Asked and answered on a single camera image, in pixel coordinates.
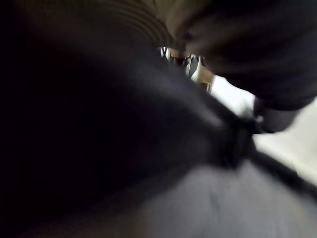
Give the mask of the left robot hand black cloth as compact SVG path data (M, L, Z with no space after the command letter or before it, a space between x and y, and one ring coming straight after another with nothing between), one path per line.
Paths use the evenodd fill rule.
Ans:
M261 129L288 128L317 96L314 0L86 0L155 46L201 56L252 93Z

